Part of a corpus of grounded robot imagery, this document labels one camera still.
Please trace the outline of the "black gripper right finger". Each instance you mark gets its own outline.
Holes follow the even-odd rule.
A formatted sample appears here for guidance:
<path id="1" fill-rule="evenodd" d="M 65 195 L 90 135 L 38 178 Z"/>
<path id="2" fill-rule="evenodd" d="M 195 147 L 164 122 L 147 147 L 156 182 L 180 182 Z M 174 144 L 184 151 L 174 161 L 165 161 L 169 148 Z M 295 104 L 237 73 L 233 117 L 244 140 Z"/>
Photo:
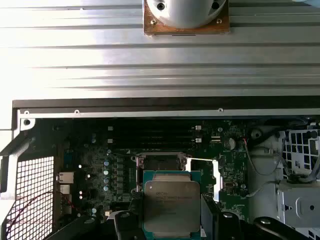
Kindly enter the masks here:
<path id="1" fill-rule="evenodd" d="M 267 216 L 252 223 L 221 211 L 209 194 L 201 195 L 201 226 L 207 240 L 301 240 L 303 234 Z"/>

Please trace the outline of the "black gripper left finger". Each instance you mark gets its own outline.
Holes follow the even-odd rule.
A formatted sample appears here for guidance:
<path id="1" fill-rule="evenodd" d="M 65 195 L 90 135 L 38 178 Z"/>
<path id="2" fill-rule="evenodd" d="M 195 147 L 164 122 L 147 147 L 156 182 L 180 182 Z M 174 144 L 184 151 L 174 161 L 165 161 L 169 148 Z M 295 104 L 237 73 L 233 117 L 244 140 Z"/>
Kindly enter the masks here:
<path id="1" fill-rule="evenodd" d="M 128 210 L 115 211 L 101 223 L 97 217 L 81 216 L 47 240 L 143 240 L 143 198 L 134 198 Z"/>

